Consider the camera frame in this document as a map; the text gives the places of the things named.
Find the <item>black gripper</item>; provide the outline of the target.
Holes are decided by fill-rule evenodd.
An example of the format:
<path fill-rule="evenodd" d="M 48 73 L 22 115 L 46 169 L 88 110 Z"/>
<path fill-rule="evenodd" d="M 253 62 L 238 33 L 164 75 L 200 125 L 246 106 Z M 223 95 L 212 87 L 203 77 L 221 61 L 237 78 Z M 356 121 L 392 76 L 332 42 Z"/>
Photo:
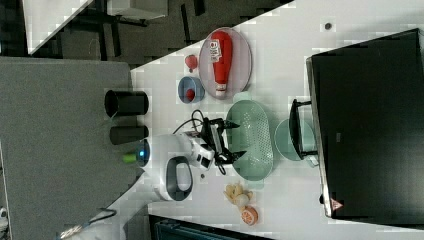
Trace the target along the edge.
<path fill-rule="evenodd" d="M 201 138 L 215 151 L 214 158 L 216 165 L 233 164 L 241 158 L 245 151 L 228 152 L 222 137 L 226 129 L 239 128 L 240 125 L 234 122 L 218 119 L 204 118 L 201 129 Z"/>

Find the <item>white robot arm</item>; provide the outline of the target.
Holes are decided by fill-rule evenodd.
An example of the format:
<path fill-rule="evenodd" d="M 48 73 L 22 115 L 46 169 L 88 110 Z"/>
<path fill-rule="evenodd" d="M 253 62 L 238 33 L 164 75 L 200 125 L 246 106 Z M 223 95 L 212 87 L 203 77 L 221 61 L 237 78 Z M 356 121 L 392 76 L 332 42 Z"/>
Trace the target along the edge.
<path fill-rule="evenodd" d="M 244 155 L 232 152 L 222 137 L 238 125 L 222 118 L 201 120 L 201 130 L 144 138 L 135 152 L 143 173 L 94 218 L 56 235 L 55 240 L 126 240 L 124 226 L 151 202 L 183 201 L 194 186 L 193 168 L 223 168 Z"/>

